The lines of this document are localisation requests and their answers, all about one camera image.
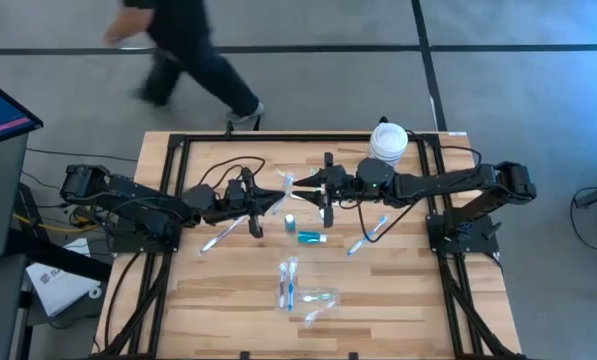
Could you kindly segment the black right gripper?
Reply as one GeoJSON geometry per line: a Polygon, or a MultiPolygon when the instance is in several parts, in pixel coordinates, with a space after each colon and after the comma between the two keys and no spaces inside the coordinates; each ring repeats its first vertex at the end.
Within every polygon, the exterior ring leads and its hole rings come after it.
{"type": "Polygon", "coordinates": [[[335,165],[333,160],[332,153],[325,153],[322,174],[316,173],[293,182],[293,185],[298,187],[321,186],[321,192],[295,191],[294,195],[315,206],[320,206],[325,228],[331,228],[334,223],[333,202],[340,199],[341,192],[349,191],[352,187],[352,176],[342,165],[335,165]]]}

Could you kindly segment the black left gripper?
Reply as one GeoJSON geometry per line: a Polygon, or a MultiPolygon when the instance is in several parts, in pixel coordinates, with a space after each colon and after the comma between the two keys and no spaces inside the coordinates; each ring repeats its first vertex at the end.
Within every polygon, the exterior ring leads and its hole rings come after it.
{"type": "Polygon", "coordinates": [[[214,222],[248,216],[249,232],[254,238],[263,237],[263,228],[259,217],[269,210],[276,212],[278,203],[282,202],[284,191],[261,189],[257,186],[253,172],[244,167],[240,178],[229,180],[225,199],[217,202],[212,215],[214,222]]]}

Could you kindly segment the blue toothbrush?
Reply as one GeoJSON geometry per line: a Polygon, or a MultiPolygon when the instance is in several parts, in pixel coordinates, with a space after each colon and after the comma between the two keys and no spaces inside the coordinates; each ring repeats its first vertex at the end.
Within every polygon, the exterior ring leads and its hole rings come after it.
{"type": "Polygon", "coordinates": [[[287,310],[292,312],[294,310],[294,300],[295,300],[295,292],[296,292],[296,272],[298,267],[298,258],[291,257],[289,259],[289,268],[288,268],[288,300],[287,300],[287,310]]]}
{"type": "Polygon", "coordinates": [[[367,238],[371,238],[378,230],[380,230],[380,228],[386,224],[387,220],[387,216],[382,216],[379,223],[367,233],[367,237],[363,237],[362,239],[358,240],[351,248],[348,249],[347,256],[354,255],[365,243],[368,242],[367,238]]]}

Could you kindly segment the white wipes canister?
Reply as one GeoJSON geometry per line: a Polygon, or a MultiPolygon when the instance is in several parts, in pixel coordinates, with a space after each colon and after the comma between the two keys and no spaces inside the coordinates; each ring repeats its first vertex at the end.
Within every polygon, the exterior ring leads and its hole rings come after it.
{"type": "Polygon", "coordinates": [[[370,158],[395,167],[403,157],[407,145],[408,134],[401,126],[383,122],[371,134],[368,154],[370,158]]]}

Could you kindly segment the clear acrylic organizer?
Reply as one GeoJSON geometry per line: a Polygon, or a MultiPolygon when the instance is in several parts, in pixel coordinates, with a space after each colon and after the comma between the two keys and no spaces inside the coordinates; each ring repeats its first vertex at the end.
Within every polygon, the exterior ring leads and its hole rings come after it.
{"type": "MultiPolygon", "coordinates": [[[[307,306],[319,306],[324,304],[325,302],[303,302],[300,299],[300,295],[302,294],[313,294],[313,293],[333,293],[337,296],[336,305],[340,302],[340,292],[338,289],[335,288],[314,288],[314,287],[303,287],[298,288],[295,292],[295,300],[294,300],[294,310],[297,311],[298,309],[306,308],[307,306]]],[[[278,308],[278,291],[276,292],[276,307],[278,308]]]]}

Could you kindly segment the person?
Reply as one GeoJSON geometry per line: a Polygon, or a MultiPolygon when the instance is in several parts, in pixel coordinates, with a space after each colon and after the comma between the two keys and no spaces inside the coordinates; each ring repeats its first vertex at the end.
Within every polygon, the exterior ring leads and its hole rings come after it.
{"type": "Polygon", "coordinates": [[[156,45],[153,65],[137,97],[168,104],[182,73],[230,108],[234,123],[261,116],[265,106],[229,61],[215,49],[204,0],[121,0],[105,40],[116,45],[139,33],[156,45]]]}

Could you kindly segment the black stand beam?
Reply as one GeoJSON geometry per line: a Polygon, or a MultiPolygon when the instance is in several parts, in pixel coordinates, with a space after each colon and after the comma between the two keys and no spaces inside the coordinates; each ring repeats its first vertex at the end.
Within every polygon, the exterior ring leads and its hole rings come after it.
{"type": "Polygon", "coordinates": [[[49,241],[39,240],[16,229],[9,230],[6,253],[24,254],[31,262],[100,282],[107,282],[111,273],[109,264],[49,241]]]}

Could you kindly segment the white paper booklet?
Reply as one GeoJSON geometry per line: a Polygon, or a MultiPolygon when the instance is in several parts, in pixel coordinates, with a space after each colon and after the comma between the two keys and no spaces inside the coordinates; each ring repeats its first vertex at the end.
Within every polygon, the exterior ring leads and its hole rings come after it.
{"type": "Polygon", "coordinates": [[[34,263],[26,268],[33,288],[49,317],[54,317],[82,297],[99,299],[101,282],[64,270],[34,263]]]}

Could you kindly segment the black aluminium table frame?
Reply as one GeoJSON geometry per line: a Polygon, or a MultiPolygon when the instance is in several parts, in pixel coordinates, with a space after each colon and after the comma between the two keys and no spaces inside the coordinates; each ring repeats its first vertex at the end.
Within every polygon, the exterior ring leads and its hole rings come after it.
{"type": "MultiPolygon", "coordinates": [[[[258,187],[283,191],[276,171],[295,180],[324,168],[324,154],[354,175],[368,154],[367,132],[237,132],[146,134],[135,182],[180,196],[208,184],[221,196],[248,167],[258,187]]],[[[420,134],[409,139],[394,167],[400,174],[439,175],[478,166],[465,137],[420,134]]],[[[263,237],[248,220],[203,255],[198,251],[235,220],[182,228],[177,252],[118,253],[91,360],[525,360],[517,346],[500,269],[487,254],[430,249],[426,220],[477,198],[479,190],[427,197],[410,210],[381,202],[333,204],[325,228],[317,206],[292,194],[276,215],[259,217],[263,237]],[[296,232],[285,230],[292,214],[296,232]],[[354,255],[382,216],[388,220],[354,255]],[[327,235],[301,244],[300,231],[327,235]],[[296,290],[335,288],[340,302],[304,326],[308,312],[276,307],[279,264],[298,258],[296,290]]]]}

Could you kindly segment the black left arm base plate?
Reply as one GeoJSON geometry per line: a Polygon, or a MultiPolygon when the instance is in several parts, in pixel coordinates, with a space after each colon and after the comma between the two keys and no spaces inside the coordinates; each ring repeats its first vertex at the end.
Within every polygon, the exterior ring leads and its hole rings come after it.
{"type": "Polygon", "coordinates": [[[146,234],[123,234],[111,241],[112,253],[172,253],[177,252],[181,236],[179,234],[164,237],[146,234]]]}

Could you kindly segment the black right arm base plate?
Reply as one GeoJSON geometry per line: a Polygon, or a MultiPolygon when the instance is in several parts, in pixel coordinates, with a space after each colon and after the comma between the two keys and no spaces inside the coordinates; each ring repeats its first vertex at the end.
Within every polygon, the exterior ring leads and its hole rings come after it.
{"type": "Polygon", "coordinates": [[[489,216],[473,222],[464,222],[456,229],[449,229],[442,215],[430,215],[426,220],[430,249],[442,254],[499,252],[496,232],[501,223],[494,224],[489,216]]]}

